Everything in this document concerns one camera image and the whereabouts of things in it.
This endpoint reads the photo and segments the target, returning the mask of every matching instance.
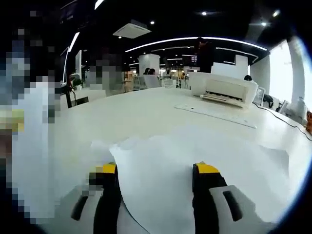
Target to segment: potted plant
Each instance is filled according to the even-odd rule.
[[[74,90],[81,90],[82,89],[82,81],[81,79],[74,79],[73,80],[73,87],[74,87]]]

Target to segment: desk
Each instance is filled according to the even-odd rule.
[[[213,108],[227,112],[229,115],[249,118],[254,121],[257,129],[175,109],[174,106],[178,104]],[[301,125],[291,119],[276,112],[275,115],[303,130]],[[258,109],[254,105],[244,110],[222,103],[203,101],[193,97],[191,91],[185,89],[161,87],[141,90],[94,100],[62,111],[60,116],[55,118],[52,127],[54,155],[56,160],[66,167],[76,167],[81,163],[81,158],[88,157],[92,140],[115,143],[133,135],[148,138],[170,132],[173,128],[190,122],[230,136],[239,136],[268,148],[286,150],[290,156],[291,194],[297,193],[312,153],[312,143],[298,129],[288,126],[268,111]],[[72,190],[72,188],[66,189],[67,191],[60,191],[63,193],[61,195]],[[120,208],[120,215],[129,216],[123,206]]]

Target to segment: recessed light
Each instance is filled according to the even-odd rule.
[[[278,15],[279,15],[279,13],[280,13],[280,11],[279,11],[279,10],[276,10],[276,11],[273,13],[273,17],[278,16]]]

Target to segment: black ceiling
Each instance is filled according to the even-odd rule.
[[[76,54],[80,49],[88,50],[84,53],[83,60],[90,61],[92,60],[90,53],[104,49],[108,53],[121,55],[121,63],[126,63],[128,66],[134,61],[137,62],[139,55],[162,48],[185,46],[185,48],[159,50],[152,53],[167,58],[181,58],[182,54],[194,54],[192,48],[187,48],[187,46],[194,45],[194,40],[160,43],[125,53],[128,49],[159,40],[198,36],[222,37],[250,42],[269,50],[292,34],[283,11],[274,18],[272,14],[278,8],[266,1],[264,3],[258,0],[185,2],[104,0],[97,10],[94,10],[94,5],[95,0],[78,0],[71,5],[72,7],[61,10],[59,37],[57,38],[60,50],[69,46],[74,34],[80,31],[72,54]],[[207,12],[206,16],[201,14],[203,11]],[[129,23],[130,20],[146,24],[152,32],[136,39],[118,39],[113,36],[116,30]],[[268,26],[261,26],[262,21],[268,23]],[[258,57],[257,60],[268,54],[268,51],[235,42],[212,40],[212,43],[215,47],[253,54]],[[218,50],[216,60],[233,62],[235,54],[237,53],[233,51]],[[249,64],[255,61],[255,56],[246,56]]]

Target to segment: person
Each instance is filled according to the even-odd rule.
[[[252,77],[249,76],[249,75],[246,75],[246,76],[244,77],[244,80],[246,80],[246,81],[251,81],[252,83],[255,83],[255,84],[256,84],[256,82],[254,82],[253,79],[252,79]]]
[[[147,75],[149,71],[150,71],[150,68],[147,67],[147,68],[145,69],[145,72],[143,73],[143,75]]]
[[[197,54],[197,65],[200,72],[211,73],[211,67],[214,64],[215,57],[215,49],[212,44],[203,38],[197,38],[194,48]]]
[[[148,71],[148,74],[149,74],[149,75],[155,75],[155,69],[154,69],[154,68],[151,68],[151,69]]]

